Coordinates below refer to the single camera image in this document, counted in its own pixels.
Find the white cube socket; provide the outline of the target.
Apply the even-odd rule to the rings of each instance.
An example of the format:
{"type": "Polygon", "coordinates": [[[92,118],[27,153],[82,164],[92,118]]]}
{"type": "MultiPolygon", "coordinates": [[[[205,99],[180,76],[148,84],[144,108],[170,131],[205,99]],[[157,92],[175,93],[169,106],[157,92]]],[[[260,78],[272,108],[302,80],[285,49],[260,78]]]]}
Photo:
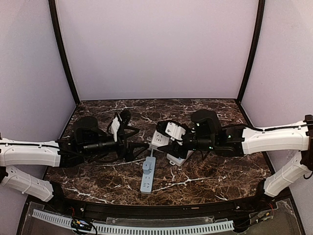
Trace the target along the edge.
{"type": "Polygon", "coordinates": [[[166,146],[169,144],[170,138],[159,133],[155,130],[152,138],[150,139],[149,149],[157,150],[158,147],[166,146]]]}

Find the blue power strip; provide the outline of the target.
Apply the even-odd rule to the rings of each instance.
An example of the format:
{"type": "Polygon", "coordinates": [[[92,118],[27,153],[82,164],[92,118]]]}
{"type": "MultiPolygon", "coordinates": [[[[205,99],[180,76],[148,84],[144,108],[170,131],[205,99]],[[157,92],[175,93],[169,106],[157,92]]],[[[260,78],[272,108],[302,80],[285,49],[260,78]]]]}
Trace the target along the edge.
{"type": "Polygon", "coordinates": [[[155,157],[146,157],[145,161],[151,162],[150,174],[142,175],[140,192],[143,194],[150,194],[152,192],[153,180],[154,180],[154,172],[156,166],[156,158],[155,157]]]}

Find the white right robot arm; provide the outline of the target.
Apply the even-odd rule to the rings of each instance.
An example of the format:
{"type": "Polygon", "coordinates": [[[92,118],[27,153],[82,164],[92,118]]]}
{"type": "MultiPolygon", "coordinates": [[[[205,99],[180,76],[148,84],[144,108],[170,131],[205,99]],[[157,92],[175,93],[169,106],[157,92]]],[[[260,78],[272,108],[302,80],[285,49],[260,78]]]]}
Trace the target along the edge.
{"type": "Polygon", "coordinates": [[[261,183],[261,195],[275,197],[297,179],[313,170],[313,117],[275,127],[247,124],[222,126],[212,110],[198,110],[191,115],[189,128],[173,120],[159,121],[156,131],[171,143],[158,147],[175,158],[185,158],[188,151],[200,151],[224,157],[242,157],[257,152],[295,150],[293,158],[261,183]]]}

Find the white multicolour power strip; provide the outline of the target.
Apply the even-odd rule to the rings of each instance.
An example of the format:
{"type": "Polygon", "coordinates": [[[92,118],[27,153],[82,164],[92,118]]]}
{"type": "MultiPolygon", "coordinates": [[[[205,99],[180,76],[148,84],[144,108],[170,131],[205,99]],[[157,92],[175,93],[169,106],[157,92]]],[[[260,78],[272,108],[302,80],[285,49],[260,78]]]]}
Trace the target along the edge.
{"type": "Polygon", "coordinates": [[[166,158],[167,160],[169,161],[169,163],[173,166],[182,166],[188,159],[189,157],[194,153],[194,151],[191,151],[189,150],[187,155],[186,155],[186,158],[176,158],[170,154],[167,154],[166,158]]]}

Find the blue plug adapter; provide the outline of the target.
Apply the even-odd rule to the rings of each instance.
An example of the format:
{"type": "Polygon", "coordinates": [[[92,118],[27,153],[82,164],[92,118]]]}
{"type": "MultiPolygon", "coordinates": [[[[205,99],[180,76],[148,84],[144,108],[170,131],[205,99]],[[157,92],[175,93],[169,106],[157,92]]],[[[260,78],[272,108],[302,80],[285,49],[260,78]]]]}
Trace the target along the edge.
{"type": "Polygon", "coordinates": [[[144,161],[142,165],[143,173],[144,174],[150,174],[150,167],[151,167],[151,162],[150,161],[144,161]]]}

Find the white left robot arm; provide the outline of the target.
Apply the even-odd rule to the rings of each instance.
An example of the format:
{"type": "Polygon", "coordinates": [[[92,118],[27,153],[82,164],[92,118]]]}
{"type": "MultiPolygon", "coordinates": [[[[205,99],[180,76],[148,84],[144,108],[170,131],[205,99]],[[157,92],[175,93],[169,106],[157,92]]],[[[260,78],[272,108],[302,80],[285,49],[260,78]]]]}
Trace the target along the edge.
{"type": "Polygon", "coordinates": [[[17,169],[17,165],[45,165],[71,168],[85,162],[108,164],[118,160],[133,161],[149,148],[147,143],[129,142],[139,133],[129,126],[131,113],[115,113],[107,131],[97,118],[82,117],[73,124],[68,140],[48,142],[0,140],[0,184],[34,196],[44,202],[63,200],[59,183],[44,181],[17,169]]]}

